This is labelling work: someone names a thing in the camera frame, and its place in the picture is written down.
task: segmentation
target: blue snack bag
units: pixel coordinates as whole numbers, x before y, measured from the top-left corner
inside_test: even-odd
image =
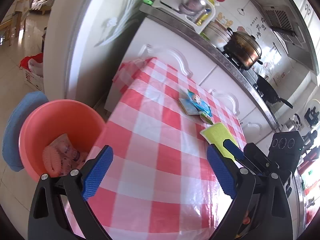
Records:
[[[212,116],[210,107],[206,102],[204,102],[198,95],[188,90],[188,96],[193,105],[199,110],[206,113],[208,116]]]

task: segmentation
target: plastic basket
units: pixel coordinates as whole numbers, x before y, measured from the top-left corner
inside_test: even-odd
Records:
[[[25,68],[22,68],[23,74],[24,74],[24,82],[29,87],[31,87],[35,91],[41,91],[44,93],[44,83],[43,78],[37,76],[36,74],[28,71]]]

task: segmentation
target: white plastic bag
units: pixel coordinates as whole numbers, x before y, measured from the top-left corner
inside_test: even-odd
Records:
[[[32,73],[43,77],[43,63],[38,63],[32,58],[28,61],[28,67]]]

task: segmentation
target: yellow bottle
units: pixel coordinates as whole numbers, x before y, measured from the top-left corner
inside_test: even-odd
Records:
[[[196,21],[196,25],[201,26],[203,21],[209,17],[210,13],[211,13],[211,9],[206,9],[204,14],[202,14]]]

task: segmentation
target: frying pan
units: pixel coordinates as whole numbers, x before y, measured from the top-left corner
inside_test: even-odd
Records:
[[[280,98],[277,94],[277,92],[274,90],[274,88],[268,83],[267,80],[265,80],[262,76],[257,75],[257,86],[258,90],[263,93],[263,99],[265,101],[268,101],[271,104],[275,104],[277,102],[283,102],[287,106],[289,106],[291,109],[293,106],[285,99]]]

